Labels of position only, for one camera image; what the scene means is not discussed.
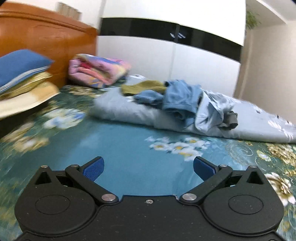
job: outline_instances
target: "blue pillow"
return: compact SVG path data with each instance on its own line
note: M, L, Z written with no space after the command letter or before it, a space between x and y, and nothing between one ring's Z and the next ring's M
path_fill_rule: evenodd
M34 74L46 71L54 61L28 49L0 57L0 93Z

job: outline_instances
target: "wardrobe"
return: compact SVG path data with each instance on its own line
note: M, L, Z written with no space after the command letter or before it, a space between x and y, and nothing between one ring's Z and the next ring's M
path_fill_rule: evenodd
M245 0L106 0L97 55L130 62L130 74L232 96L245 18Z

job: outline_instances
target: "bedsheet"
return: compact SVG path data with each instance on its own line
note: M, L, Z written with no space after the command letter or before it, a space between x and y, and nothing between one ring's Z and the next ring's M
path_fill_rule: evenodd
M195 156L237 170L258 165L275 180L285 205L278 233L288 241L296 239L295 145L204 137L91 117L93 99L112 88L65 86L48 107L1 139L0 240L21 234L14 205L39 166L61 170L96 156L105 160L96 183L119 197L181 195L202 182L192 168Z

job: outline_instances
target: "orange wooden headboard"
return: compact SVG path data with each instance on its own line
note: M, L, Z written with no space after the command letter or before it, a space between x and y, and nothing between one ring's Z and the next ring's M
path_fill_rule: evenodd
M78 53L96 54L95 28L31 5L5 2L0 7L0 57L30 49L55 62L48 70L58 87L66 83L69 60Z

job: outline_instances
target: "green plant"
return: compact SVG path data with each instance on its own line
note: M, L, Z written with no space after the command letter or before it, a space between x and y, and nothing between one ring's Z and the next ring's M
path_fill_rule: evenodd
M254 29L258 26L260 21L256 18L255 13L253 13L251 10L247 10L246 12L246 28L248 29Z

